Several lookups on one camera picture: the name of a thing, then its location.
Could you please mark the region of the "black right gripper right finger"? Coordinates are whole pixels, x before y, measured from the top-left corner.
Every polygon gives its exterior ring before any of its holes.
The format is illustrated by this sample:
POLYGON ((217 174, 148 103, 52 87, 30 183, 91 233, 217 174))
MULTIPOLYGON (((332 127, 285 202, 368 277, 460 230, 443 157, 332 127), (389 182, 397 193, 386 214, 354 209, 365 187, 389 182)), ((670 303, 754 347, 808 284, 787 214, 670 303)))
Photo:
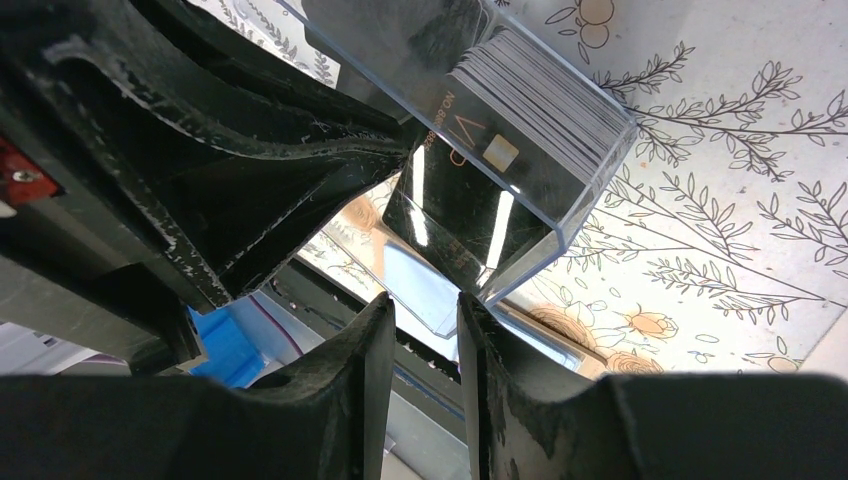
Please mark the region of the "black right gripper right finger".
POLYGON ((816 374, 570 371, 457 300, 476 479, 843 479, 847 386, 816 374))

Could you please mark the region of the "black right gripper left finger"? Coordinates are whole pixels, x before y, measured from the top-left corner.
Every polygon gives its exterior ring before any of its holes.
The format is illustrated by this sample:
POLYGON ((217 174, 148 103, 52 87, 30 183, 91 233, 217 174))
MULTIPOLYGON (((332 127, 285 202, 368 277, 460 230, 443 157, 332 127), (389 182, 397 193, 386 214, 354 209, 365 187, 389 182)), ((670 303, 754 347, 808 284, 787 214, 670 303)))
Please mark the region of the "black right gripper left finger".
POLYGON ((392 379, 327 339, 246 389, 188 375, 5 376, 5 479, 377 479, 392 379))

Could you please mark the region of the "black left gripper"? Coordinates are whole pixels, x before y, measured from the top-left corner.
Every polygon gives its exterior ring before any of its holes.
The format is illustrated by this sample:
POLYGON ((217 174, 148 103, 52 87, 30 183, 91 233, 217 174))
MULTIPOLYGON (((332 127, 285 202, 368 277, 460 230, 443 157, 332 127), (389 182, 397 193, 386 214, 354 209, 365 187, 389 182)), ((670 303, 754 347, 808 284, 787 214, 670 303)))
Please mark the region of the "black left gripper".
POLYGON ((193 312, 259 289, 411 149, 188 1, 5 1, 4 312, 137 375, 193 369, 193 312))

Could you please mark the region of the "clear plastic card box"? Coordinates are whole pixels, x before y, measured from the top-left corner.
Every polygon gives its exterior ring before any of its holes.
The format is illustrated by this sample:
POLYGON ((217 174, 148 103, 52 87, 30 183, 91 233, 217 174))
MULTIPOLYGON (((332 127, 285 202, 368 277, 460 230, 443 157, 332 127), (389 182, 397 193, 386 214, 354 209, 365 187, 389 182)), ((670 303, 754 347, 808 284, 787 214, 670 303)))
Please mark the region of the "clear plastic card box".
POLYGON ((486 305, 563 254, 631 148, 625 109, 491 1, 291 1, 306 30, 549 228, 483 264, 486 305))

